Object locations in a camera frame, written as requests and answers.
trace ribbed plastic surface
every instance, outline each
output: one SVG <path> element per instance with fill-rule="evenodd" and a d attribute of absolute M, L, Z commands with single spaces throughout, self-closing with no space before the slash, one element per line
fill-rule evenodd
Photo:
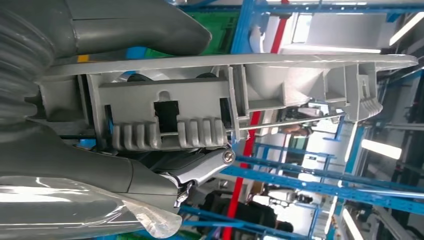
<path fill-rule="evenodd" d="M 15 123 L 37 113 L 25 102 L 38 86 L 33 80 L 53 61 L 48 39 L 31 23 L 0 9 L 0 121 Z"/>

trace gray plastic cover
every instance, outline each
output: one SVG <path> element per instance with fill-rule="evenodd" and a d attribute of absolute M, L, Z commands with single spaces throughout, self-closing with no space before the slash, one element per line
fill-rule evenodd
<path fill-rule="evenodd" d="M 167 238 L 182 223 L 145 202 L 54 177 L 0 177 L 0 212 L 0 239 L 82 239 L 142 229 Z"/>

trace window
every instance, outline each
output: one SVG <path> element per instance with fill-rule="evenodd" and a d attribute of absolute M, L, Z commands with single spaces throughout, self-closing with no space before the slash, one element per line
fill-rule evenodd
<path fill-rule="evenodd" d="M 293 33 L 293 44 L 304 44 L 308 40 L 309 29 L 311 27 L 312 14 L 300 13 L 297 15 L 297 21 Z"/>

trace red pole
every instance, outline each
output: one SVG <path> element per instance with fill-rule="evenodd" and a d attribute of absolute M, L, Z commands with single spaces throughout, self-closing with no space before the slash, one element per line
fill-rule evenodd
<path fill-rule="evenodd" d="M 289 1 L 281 0 L 281 3 L 288 4 Z M 286 22 L 287 22 L 287 19 L 285 18 L 280 19 L 279 21 L 277 31 L 275 33 L 274 42 L 272 43 L 272 47 L 271 47 L 272 54 L 278 54 L 280 51 L 280 45 L 283 39 L 283 33 L 284 33 L 284 28 L 286 27 Z M 250 125 L 259 124 L 260 118 L 261 118 L 261 112 L 255 111 L 252 114 Z M 250 138 L 246 140 L 246 144 L 244 145 L 243 156 L 250 157 L 252 155 L 253 146 L 255 144 L 255 132 L 256 132 L 255 129 L 249 130 Z M 248 165 L 246 163 L 242 163 L 240 167 L 247 168 Z M 234 191 L 232 192 L 231 201 L 229 203 L 228 212 L 227 212 L 227 217 L 229 218 L 234 218 L 236 216 L 236 211 L 237 211 L 237 206 L 239 202 L 240 192 L 242 191 L 242 186 L 243 186 L 243 178 L 237 177 L 237 179 L 235 180 Z M 222 234 L 222 240 L 231 240 L 231 232 L 232 232 L 231 227 L 224 228 L 224 231 Z"/>

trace bolt head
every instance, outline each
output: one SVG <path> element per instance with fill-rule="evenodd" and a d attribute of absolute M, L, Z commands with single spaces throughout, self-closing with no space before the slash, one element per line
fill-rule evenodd
<path fill-rule="evenodd" d="M 223 160 L 227 164 L 232 163 L 235 158 L 236 158 L 236 155 L 234 154 L 232 150 L 226 151 L 223 155 Z"/>

